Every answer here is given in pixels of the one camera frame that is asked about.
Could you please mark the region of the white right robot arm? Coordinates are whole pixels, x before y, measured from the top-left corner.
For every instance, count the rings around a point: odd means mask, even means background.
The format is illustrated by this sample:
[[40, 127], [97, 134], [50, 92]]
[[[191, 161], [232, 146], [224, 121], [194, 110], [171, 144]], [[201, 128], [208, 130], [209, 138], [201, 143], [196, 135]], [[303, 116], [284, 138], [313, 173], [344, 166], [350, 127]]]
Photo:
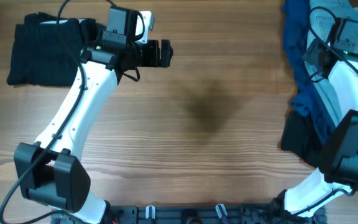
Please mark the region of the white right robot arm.
[[336, 197], [358, 192], [358, 63], [340, 58], [328, 80], [339, 91], [347, 113], [312, 159], [315, 170], [277, 197], [285, 218], [310, 218]]

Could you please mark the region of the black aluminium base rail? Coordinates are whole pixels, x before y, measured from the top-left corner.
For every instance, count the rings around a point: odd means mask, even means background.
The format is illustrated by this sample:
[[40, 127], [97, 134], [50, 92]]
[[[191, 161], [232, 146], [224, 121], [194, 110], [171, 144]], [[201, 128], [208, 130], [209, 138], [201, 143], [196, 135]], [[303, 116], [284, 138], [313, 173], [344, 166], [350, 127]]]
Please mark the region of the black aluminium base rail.
[[327, 224], [328, 218], [325, 208], [315, 211], [311, 218], [285, 218], [278, 211], [271, 212], [268, 204], [227, 206], [220, 203], [208, 207], [113, 206], [101, 222], [109, 224]]

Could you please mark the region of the dark blue garment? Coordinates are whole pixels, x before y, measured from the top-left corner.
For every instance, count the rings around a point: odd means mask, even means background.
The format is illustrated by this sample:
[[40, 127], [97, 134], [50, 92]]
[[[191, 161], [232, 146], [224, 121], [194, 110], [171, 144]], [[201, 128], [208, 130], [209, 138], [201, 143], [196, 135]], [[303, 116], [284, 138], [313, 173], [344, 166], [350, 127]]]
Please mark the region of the dark blue garment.
[[292, 100], [291, 106], [300, 115], [311, 119], [318, 139], [324, 144], [334, 131], [335, 125], [309, 78], [303, 60], [309, 31], [310, 4], [307, 0], [285, 0], [282, 11], [285, 14], [283, 48], [298, 86], [298, 94]]

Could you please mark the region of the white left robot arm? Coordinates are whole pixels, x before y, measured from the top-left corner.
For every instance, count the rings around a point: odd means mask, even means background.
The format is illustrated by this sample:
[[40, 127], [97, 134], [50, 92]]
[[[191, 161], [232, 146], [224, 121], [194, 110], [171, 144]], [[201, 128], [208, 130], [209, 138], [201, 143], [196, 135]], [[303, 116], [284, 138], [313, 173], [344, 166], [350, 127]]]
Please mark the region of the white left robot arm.
[[91, 179], [81, 164], [87, 135], [108, 96], [127, 70], [169, 67], [169, 40], [125, 45], [93, 43], [80, 54], [76, 80], [55, 117], [33, 144], [14, 152], [18, 175], [12, 191], [53, 208], [78, 223], [106, 223], [110, 204], [90, 191]]

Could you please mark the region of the folded black garment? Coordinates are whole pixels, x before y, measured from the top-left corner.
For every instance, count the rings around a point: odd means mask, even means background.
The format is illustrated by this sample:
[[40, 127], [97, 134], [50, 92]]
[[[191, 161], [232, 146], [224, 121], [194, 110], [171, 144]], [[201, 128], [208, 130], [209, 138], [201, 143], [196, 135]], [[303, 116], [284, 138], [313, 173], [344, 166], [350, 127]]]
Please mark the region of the folded black garment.
[[8, 85], [70, 86], [77, 65], [62, 43], [78, 58], [105, 28], [95, 19], [57, 18], [44, 12], [28, 14], [16, 25]]

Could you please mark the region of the light blue denim shorts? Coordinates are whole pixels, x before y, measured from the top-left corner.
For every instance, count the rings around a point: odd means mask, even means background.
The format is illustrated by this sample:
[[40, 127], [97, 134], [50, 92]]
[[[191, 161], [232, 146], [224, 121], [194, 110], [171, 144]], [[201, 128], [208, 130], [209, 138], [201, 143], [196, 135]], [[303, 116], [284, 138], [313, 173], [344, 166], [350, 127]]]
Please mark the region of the light blue denim shorts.
[[305, 67], [335, 126], [358, 111], [358, 7], [311, 0]]

